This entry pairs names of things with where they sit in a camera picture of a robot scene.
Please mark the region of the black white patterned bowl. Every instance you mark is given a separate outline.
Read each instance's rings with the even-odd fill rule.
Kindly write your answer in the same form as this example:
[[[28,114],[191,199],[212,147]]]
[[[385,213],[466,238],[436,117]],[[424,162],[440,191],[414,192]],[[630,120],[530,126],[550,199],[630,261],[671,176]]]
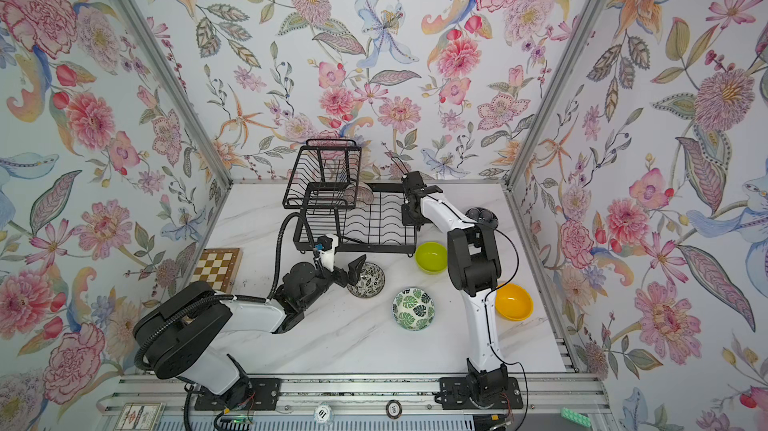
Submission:
[[[355,285],[348,285],[347,290],[357,298],[368,299],[380,294],[385,283],[384,270],[375,263],[366,262],[362,266],[358,282]]]

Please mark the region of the black wire dish rack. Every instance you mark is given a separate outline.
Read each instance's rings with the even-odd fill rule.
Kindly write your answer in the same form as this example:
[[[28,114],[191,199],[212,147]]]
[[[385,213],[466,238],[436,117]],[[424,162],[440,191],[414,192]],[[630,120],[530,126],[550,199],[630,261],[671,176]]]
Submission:
[[[299,252],[312,249],[310,236],[335,234],[341,252],[415,253],[417,231],[402,222],[402,184],[367,183],[375,196],[372,205],[345,202],[348,185],[365,183],[361,159],[362,148],[352,139],[310,138],[299,148],[282,201],[285,209],[304,216],[292,237]]]

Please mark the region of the pink striped bowl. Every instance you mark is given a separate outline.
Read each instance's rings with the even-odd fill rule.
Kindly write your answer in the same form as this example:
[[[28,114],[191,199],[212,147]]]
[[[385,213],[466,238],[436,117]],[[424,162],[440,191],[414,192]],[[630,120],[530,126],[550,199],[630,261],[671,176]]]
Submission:
[[[344,190],[343,198],[348,205],[362,207],[372,205],[375,196],[367,183],[359,183],[348,185]]]

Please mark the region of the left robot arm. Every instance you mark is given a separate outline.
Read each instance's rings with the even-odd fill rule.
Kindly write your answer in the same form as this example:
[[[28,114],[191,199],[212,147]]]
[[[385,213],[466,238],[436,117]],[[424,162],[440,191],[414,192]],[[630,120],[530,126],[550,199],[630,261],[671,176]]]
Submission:
[[[320,254],[294,265],[271,298],[220,293],[204,281],[190,283],[133,328],[134,365],[160,379],[178,378],[229,407],[256,394],[256,385],[229,352],[213,343],[222,333],[284,334],[331,286],[355,285],[366,263],[361,255],[345,269],[323,267]]]

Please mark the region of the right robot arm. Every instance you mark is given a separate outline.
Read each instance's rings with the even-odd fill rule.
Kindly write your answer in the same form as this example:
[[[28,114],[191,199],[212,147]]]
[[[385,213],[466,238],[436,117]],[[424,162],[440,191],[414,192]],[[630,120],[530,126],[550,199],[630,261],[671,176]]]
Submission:
[[[502,275],[495,237],[498,218],[483,207],[461,212],[440,187],[426,185],[417,171],[406,174],[402,184],[403,223],[415,228],[433,224],[446,236],[447,271],[461,292],[471,338],[467,386],[474,403],[489,407],[507,392],[509,380],[507,364],[497,355],[498,333],[492,319],[492,297]]]

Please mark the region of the green leaf pattern bowl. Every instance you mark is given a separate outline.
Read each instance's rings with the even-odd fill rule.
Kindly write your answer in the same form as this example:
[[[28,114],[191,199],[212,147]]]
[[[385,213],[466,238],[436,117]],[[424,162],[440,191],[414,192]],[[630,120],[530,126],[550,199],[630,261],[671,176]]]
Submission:
[[[411,287],[395,296],[392,312],[398,326],[408,331],[420,331],[432,324],[436,308],[425,290]]]

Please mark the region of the lime green bowl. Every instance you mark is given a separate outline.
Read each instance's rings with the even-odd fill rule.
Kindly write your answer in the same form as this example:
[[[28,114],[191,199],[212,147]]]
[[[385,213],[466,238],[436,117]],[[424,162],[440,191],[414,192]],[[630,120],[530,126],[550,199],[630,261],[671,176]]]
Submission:
[[[447,269],[447,249],[438,242],[425,242],[416,249],[414,260],[422,272],[437,275]]]

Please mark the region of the dark blue grey bowl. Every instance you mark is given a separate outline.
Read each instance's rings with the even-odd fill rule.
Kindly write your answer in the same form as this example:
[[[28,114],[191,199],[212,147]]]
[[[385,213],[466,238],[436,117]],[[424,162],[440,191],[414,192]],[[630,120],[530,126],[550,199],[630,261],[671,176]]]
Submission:
[[[466,216],[475,222],[488,226],[495,230],[498,228],[499,220],[496,214],[490,209],[484,207],[472,207],[467,210]]]

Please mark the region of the wooden chessboard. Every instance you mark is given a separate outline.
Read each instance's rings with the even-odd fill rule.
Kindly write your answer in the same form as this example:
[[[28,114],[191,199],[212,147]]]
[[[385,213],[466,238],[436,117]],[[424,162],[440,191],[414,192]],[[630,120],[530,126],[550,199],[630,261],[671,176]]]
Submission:
[[[203,281],[214,291],[233,290],[242,261],[241,248],[206,248],[191,276],[191,281]]]

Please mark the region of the yellow bowl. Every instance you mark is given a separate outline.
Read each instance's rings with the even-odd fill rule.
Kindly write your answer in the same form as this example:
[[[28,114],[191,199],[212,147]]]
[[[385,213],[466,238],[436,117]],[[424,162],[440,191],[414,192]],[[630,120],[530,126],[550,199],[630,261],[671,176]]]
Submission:
[[[531,317],[534,301],[526,289],[508,283],[496,291],[495,310],[506,320],[521,322]]]

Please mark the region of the green connector block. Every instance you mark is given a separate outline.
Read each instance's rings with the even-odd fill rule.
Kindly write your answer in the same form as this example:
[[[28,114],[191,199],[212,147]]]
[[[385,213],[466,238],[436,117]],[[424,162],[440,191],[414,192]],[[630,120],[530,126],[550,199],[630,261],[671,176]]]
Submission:
[[[577,424],[581,427],[584,427],[586,429],[592,428],[592,422],[590,418],[585,414],[573,411],[569,408],[562,408],[560,415],[563,419],[569,422],[572,422],[574,424]]]

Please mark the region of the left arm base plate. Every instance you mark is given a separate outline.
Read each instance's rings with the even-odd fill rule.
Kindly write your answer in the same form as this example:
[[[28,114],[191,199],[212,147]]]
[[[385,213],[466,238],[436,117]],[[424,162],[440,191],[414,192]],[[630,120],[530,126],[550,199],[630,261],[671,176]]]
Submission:
[[[195,411],[275,411],[282,380],[279,378],[249,378],[239,380],[221,395],[205,387],[196,398]]]

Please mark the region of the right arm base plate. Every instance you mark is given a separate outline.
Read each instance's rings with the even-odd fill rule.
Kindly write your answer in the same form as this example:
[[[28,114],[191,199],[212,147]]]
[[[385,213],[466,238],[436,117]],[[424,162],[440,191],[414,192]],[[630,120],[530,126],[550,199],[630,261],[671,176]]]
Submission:
[[[523,410],[525,399],[518,380],[509,377],[504,388],[492,387],[490,391],[479,391],[469,384],[466,376],[441,377],[439,389],[434,394],[434,401],[443,410],[456,411],[501,411]]]

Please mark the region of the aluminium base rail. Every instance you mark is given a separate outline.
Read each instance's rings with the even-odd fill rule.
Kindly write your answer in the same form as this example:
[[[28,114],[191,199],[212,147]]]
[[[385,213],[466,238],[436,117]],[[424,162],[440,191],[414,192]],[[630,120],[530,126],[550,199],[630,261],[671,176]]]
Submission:
[[[595,430],[619,428],[601,381],[585,373],[511,373],[521,386],[519,396],[528,414],[555,414],[568,408],[589,417]],[[296,416],[325,402],[335,413],[382,414],[394,399],[405,414],[439,412],[434,396],[440,392],[438,374],[283,374],[276,392],[276,415]],[[171,413],[183,411],[185,392],[179,380],[161,381],[150,374],[127,376],[96,408],[117,415],[132,402],[160,402]]]

